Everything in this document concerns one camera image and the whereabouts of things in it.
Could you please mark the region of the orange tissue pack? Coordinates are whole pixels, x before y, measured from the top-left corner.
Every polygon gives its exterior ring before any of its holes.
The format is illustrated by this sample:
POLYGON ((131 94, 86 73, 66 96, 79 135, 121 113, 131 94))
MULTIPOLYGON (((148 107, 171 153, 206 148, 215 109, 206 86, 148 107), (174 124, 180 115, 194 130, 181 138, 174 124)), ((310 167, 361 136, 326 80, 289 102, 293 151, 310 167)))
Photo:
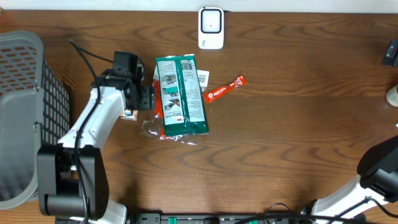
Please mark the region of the orange tissue pack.
POLYGON ((124 110, 120 118, 130 121, 137 121, 139 115, 138 110, 124 110))

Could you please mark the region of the red dustpan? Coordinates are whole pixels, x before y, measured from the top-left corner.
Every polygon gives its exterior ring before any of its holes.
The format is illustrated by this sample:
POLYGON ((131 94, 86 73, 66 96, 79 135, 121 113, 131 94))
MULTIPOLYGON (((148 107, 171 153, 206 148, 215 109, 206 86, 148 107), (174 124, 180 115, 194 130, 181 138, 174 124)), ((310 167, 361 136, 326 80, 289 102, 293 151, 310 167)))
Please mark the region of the red dustpan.
POLYGON ((162 100, 160 98, 160 81, 157 67, 154 69, 152 86, 154 87, 156 97, 155 116, 152 120, 143 121, 140 133, 144 136, 163 141, 175 141, 194 146, 197 145, 195 143, 197 136, 207 135, 209 131, 204 133, 180 134, 176 136, 166 136, 164 134, 162 100))

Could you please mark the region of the green grip gloves package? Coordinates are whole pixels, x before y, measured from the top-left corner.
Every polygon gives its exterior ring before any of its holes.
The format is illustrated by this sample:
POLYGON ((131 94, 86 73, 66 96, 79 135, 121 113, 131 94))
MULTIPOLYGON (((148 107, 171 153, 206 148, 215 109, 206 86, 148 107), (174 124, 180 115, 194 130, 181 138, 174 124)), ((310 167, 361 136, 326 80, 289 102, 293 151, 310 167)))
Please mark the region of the green grip gloves package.
POLYGON ((209 127, 194 55, 156 58, 164 135, 207 134, 209 127))

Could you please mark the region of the red snack stick packet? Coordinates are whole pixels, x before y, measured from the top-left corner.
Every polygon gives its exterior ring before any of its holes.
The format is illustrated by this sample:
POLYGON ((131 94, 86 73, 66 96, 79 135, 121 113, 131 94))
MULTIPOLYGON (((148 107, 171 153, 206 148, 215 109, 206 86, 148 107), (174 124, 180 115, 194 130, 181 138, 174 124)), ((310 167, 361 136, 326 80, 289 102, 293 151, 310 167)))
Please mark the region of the red snack stick packet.
POLYGON ((205 93, 204 99, 207 103, 211 103, 212 101, 215 101, 216 99, 220 98, 221 96, 227 94, 229 91, 231 91, 239 86, 246 85, 246 84, 247 84, 246 79, 242 75, 240 75, 231 84, 223 85, 217 89, 214 89, 212 91, 209 91, 208 93, 205 93))

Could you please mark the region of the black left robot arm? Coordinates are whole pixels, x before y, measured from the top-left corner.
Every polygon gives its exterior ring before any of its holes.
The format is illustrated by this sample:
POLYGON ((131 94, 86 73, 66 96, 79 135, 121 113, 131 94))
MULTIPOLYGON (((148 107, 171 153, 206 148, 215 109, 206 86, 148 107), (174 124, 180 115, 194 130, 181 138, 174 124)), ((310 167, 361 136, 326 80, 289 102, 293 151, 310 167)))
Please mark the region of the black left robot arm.
POLYGON ((111 200, 102 151, 126 110, 153 110, 155 90, 143 86, 144 64, 115 52, 113 66, 95 77, 90 99, 72 128, 37 153, 40 211, 73 223, 129 223, 127 207, 111 200))

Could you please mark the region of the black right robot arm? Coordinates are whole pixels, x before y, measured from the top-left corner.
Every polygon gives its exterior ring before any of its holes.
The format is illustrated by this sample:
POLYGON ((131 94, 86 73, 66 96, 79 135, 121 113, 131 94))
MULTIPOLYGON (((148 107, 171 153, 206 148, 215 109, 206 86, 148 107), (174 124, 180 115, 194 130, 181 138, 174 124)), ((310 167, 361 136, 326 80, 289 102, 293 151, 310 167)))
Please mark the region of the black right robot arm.
POLYGON ((353 221, 366 210, 379 207, 386 215, 384 205, 397 202, 397 136, 371 147, 357 166, 357 176, 335 193, 315 201, 312 216, 333 217, 334 220, 316 219, 316 223, 353 221))

